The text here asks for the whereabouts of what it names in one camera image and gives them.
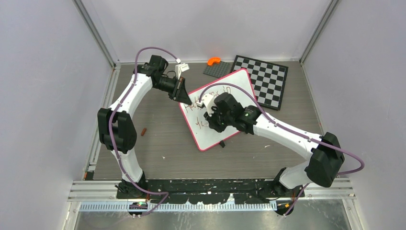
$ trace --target red border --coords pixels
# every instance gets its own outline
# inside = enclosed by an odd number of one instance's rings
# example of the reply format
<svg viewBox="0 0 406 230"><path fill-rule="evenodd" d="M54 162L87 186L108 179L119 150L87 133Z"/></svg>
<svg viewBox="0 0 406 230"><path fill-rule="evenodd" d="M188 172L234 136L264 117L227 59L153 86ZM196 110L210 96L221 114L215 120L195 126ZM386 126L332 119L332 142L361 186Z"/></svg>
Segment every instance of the red border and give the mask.
<svg viewBox="0 0 406 230"><path fill-rule="evenodd" d="M196 92L196 91L198 91L198 90L201 90L201 89L203 89L203 88L205 88L205 87L207 87L207 86L209 86L209 85L211 85L211 84L213 84L213 83L215 83L215 82L217 82L217 81L219 81L219 80L221 80L221 79L223 79L223 78L226 78L226 77L230 76L230 75L233 74L233 73L236 73L236 72L242 71L242 70L245 70L245 72L247 73L248 81L249 81L249 83L251 83L251 78L249 77L248 71L247 71L246 69L239 69L239 70L237 70L237 71L234 71L234 72L232 72L232 73L229 73L229 74L225 75L224 77L221 77L221 78L219 78L219 79L217 79L217 80L215 80L215 81L212 81L211 83L209 83L209 84L207 84L207 85L204 85L204 86L202 86L202 87L200 87L200 88L198 88L198 89L196 89L196 90L193 90L192 92L188 93L188 95L191 94L191 93L194 93L194 92ZM251 89L252 89L252 94L255 95L255 93L254 93L254 88L252 88L252 84L250 84L250 86L251 86ZM206 150L208 150L209 148L212 148L213 146L218 145L218 143L220 143L220 142L217 142L217 143L215 143L214 145L212 145L212 146L210 146L210 147L207 147L206 149L200 149L200 148L199 148L199 144L197 144L196 137L195 137L194 134L193 134L192 128L190 127L189 122L188 122L188 120L186 119L186 115L185 115L184 111L182 110L182 106L181 106L180 103L179 103L179 108L180 108L180 111L182 112L183 117L185 118L185 121L186 121L186 123L187 123L187 125L188 125L188 127L189 127L189 130L190 130L190 132L191 132L191 134L192 134L192 136L193 136L194 142L196 143L196 146L197 146L197 148L198 148L200 151L202 151L202 152L203 152L203 151L206 151ZM237 135L238 133L239 133L239 131L236 132L235 134L232 134L232 135L226 137L226 138L223 139L223 140L227 140L227 139L229 139L230 137L233 137L233 136Z"/></svg>

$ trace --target orange curved block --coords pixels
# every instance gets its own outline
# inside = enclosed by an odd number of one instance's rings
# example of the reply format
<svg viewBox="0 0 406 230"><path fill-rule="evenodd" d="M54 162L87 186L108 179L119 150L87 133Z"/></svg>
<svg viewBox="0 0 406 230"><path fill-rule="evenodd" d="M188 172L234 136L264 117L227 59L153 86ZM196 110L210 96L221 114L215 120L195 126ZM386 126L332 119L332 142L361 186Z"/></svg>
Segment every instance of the orange curved block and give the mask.
<svg viewBox="0 0 406 230"><path fill-rule="evenodd" d="M217 64L220 63L220 61L221 61L221 59L219 57L212 57L211 59L209 59L207 61L207 64L209 66L212 66L214 63L217 63Z"/></svg>

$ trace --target white board with red edge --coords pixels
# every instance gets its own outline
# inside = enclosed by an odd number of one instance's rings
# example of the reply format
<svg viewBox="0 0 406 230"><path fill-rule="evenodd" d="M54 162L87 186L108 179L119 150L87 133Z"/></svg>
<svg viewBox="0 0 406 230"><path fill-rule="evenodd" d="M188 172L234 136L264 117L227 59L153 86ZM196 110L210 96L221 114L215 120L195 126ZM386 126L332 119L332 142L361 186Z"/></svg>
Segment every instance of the white board with red edge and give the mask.
<svg viewBox="0 0 406 230"><path fill-rule="evenodd" d="M192 105L179 103L180 110L185 117L186 123L189 126L189 130L192 133L193 139L196 142L197 148L200 151L206 151L209 148L217 145L220 141L228 139L238 133L238 130L232 126L228 126L223 132L218 133L214 129L209 128L208 122L204 119L203 115L206 109L197 107L197 101L202 91L209 85L214 83L231 83L237 85L247 91L253 98L255 98L254 91L251 86L249 74L247 70L240 69L232 72L222 78L219 78L205 86L202 86L189 93L189 97L192 101ZM228 92L234 96L234 98L241 103L243 107L248 105L254 105L254 102L241 92L237 88L228 85L216 85L208 89L205 93L210 93L214 97Z"/></svg>

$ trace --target gray wood tabletop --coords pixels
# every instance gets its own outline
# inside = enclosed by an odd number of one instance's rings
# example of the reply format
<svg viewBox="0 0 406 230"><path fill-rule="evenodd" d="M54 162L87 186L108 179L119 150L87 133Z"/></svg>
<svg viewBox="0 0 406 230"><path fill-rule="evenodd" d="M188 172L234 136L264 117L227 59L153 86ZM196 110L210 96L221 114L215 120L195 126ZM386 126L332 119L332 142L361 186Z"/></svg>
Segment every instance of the gray wood tabletop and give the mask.
<svg viewBox="0 0 406 230"><path fill-rule="evenodd" d="M300 129L321 133L316 112L299 62L276 62L288 66L280 111L265 108L275 118ZM216 78L203 74L205 63L192 63L182 76L188 92ZM114 100L129 83L133 65L122 65ZM138 106L133 123L138 133L135 153L148 179L177 178L273 178L283 167L304 159L292 150L266 138L239 133L205 152L197 149L177 102L152 89ZM94 179L120 179L114 156L102 145Z"/></svg>

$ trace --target white wall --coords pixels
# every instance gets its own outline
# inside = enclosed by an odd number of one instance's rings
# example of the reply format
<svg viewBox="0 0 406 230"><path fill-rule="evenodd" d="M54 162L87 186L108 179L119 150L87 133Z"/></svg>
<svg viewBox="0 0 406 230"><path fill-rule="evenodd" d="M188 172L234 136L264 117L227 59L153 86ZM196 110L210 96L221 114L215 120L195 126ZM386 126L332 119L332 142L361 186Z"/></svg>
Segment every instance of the white wall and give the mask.
<svg viewBox="0 0 406 230"><path fill-rule="evenodd" d="M330 0L84 0L110 52L134 62L146 46L182 60L299 59ZM145 53L140 57L146 61Z"/></svg>
<svg viewBox="0 0 406 230"><path fill-rule="evenodd" d="M71 0L0 4L0 229L61 229L111 69Z"/></svg>
<svg viewBox="0 0 406 230"><path fill-rule="evenodd" d="M305 62L325 131L361 156L351 181L369 225L406 225L406 2L341 1ZM344 169L358 164L346 158Z"/></svg>

